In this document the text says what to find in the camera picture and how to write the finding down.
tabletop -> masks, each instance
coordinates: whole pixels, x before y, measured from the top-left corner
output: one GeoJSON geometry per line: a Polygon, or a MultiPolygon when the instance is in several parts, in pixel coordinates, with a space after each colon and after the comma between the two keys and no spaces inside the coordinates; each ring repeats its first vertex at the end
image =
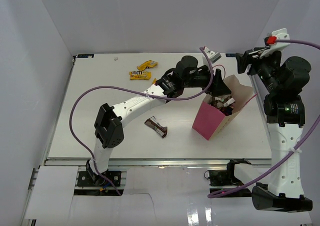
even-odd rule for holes
{"type": "MultiPolygon", "coordinates": [[[[144,91],[154,78],[175,67],[184,55],[192,55],[202,63],[201,53],[135,53],[94,54],[92,58],[77,58],[67,87],[56,131],[49,149],[48,159],[87,159],[90,154],[72,137],[69,115],[75,100],[86,90],[100,85],[110,85],[144,91]],[[150,80],[133,81],[129,71],[147,60],[157,61],[150,80]]],[[[237,73],[235,58],[226,57],[216,62],[226,68],[226,75],[236,75],[240,83],[252,86],[246,73],[237,73]]],[[[187,88],[181,97],[199,92],[187,88]]],[[[73,115],[76,135],[92,150],[95,147],[94,122],[99,107],[123,102],[134,94],[113,89],[100,89],[87,94],[78,104],[73,115]]],[[[111,158],[142,159],[230,159],[270,158],[271,151],[264,126],[264,117],[256,99],[251,100],[240,114],[216,137],[207,141],[192,129],[192,124],[205,94],[189,101],[172,101],[153,108],[134,119],[124,128],[124,141],[114,148],[111,158]],[[154,116],[162,126],[168,127],[166,138],[144,125],[154,116]]]]}

gray wall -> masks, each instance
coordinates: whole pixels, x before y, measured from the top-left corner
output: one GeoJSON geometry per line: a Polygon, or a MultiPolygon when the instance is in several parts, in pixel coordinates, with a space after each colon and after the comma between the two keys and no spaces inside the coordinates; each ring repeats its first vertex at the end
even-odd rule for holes
{"type": "Polygon", "coordinates": [[[70,52],[233,52],[279,0],[42,0],[70,52]]]}
{"type": "Polygon", "coordinates": [[[0,0],[0,225],[19,225],[72,57],[41,0],[0,0]]]}
{"type": "MultiPolygon", "coordinates": [[[[257,46],[263,45],[263,37],[282,27],[287,27],[291,39],[306,40],[320,44],[320,0],[280,0],[275,11],[263,30],[257,46]]],[[[291,44],[285,49],[282,60],[290,56],[301,56],[312,66],[310,82],[301,93],[306,110],[304,134],[309,130],[320,114],[320,51],[303,45],[291,44]]],[[[261,94],[266,90],[260,83],[261,94]]],[[[301,179],[306,197],[313,200],[313,210],[310,216],[314,225],[320,225],[320,126],[302,146],[301,179]]]]}

gift bag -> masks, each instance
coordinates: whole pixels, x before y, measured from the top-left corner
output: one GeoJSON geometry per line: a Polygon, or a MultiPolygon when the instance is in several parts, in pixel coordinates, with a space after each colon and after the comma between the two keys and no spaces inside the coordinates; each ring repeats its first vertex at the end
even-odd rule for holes
{"type": "Polygon", "coordinates": [[[206,95],[201,103],[192,128],[206,140],[223,130],[253,98],[252,87],[240,84],[235,75],[228,76],[223,81],[231,90],[235,102],[232,114],[225,116],[219,109],[211,105],[212,96],[206,95]]]}

purple cable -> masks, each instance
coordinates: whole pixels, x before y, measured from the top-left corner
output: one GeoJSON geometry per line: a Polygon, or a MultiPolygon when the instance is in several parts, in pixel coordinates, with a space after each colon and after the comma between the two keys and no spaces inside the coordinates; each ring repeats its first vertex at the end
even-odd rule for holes
{"type": "MultiPolygon", "coordinates": [[[[213,71],[213,68],[212,68],[212,64],[211,64],[211,61],[210,59],[208,58],[207,54],[205,53],[204,51],[204,48],[200,47],[200,51],[203,53],[204,57],[206,58],[206,60],[208,61],[208,68],[209,68],[209,71],[210,71],[210,80],[209,80],[209,83],[207,85],[206,88],[204,88],[201,92],[193,95],[193,96],[190,96],[190,97],[185,97],[185,98],[167,98],[167,97],[161,97],[161,96],[156,96],[156,95],[151,95],[151,94],[148,94],[149,97],[152,97],[152,98],[158,98],[158,99],[165,99],[167,101],[185,101],[185,100],[189,100],[189,99],[193,99],[197,96],[200,96],[201,94],[203,94],[205,91],[207,91],[207,89],[210,87],[213,79],[214,79],[214,71],[213,71]]],[[[120,90],[120,91],[125,91],[125,92],[130,92],[130,93],[134,93],[134,94],[138,94],[138,95],[142,95],[142,96],[147,96],[146,93],[143,93],[143,92],[137,92],[137,91],[133,91],[133,90],[130,90],[130,89],[126,89],[126,88],[121,88],[121,87],[115,87],[115,86],[98,86],[98,87],[93,87],[87,91],[85,91],[84,93],[82,93],[78,99],[76,99],[74,105],[72,106],[72,109],[71,109],[71,112],[70,112],[70,117],[69,117],[69,128],[70,128],[70,132],[72,134],[72,136],[76,139],[76,141],[78,143],[80,143],[86,150],[89,151],[89,153],[91,154],[91,157],[93,159],[93,166],[94,166],[94,169],[95,171],[98,173],[98,175],[100,177],[102,177],[104,180],[108,181],[111,186],[116,190],[117,194],[119,196],[121,196],[121,193],[118,191],[118,189],[116,188],[116,186],[114,185],[114,183],[108,179],[107,177],[105,177],[104,175],[102,175],[99,171],[98,171],[98,168],[97,168],[97,164],[96,164],[96,158],[95,158],[95,155],[94,153],[91,151],[91,149],[86,146],[77,136],[76,134],[74,133],[74,129],[72,127],[72,118],[73,118],[73,115],[74,115],[74,112],[75,112],[75,109],[76,109],[76,106],[77,104],[79,103],[79,101],[82,99],[82,97],[84,97],[86,94],[88,94],[89,92],[92,92],[92,91],[95,91],[97,89],[102,89],[102,88],[108,88],[108,89],[116,89],[116,90],[120,90]]]]}
{"type": "MultiPolygon", "coordinates": [[[[317,49],[320,50],[320,45],[317,45],[315,43],[311,43],[311,42],[306,42],[306,41],[300,41],[300,40],[276,40],[275,42],[289,42],[289,43],[296,43],[296,44],[303,44],[303,45],[307,45],[307,46],[311,46],[311,47],[315,47],[317,49]]],[[[316,119],[316,121],[314,122],[314,124],[312,125],[312,127],[309,129],[309,131],[305,134],[305,136],[302,138],[301,141],[299,141],[295,146],[294,149],[297,150],[306,140],[307,138],[310,136],[310,134],[314,131],[314,129],[316,128],[316,126],[318,125],[318,123],[320,122],[320,115],[318,116],[318,118],[316,119]]],[[[217,197],[221,197],[221,196],[225,196],[234,192],[238,192],[239,190],[242,190],[244,188],[247,188],[249,186],[251,186],[252,184],[260,181],[261,179],[263,179],[264,177],[266,177],[267,175],[269,175],[270,173],[272,173],[274,170],[276,170],[278,167],[280,167],[285,161],[287,161],[292,155],[294,154],[294,152],[289,152],[283,159],[281,159],[277,164],[275,164],[273,167],[271,167],[267,172],[261,174],[259,177],[257,177],[256,179],[240,186],[237,188],[233,188],[233,189],[222,189],[216,192],[212,192],[210,194],[208,194],[208,198],[217,198],[217,197]]]]}

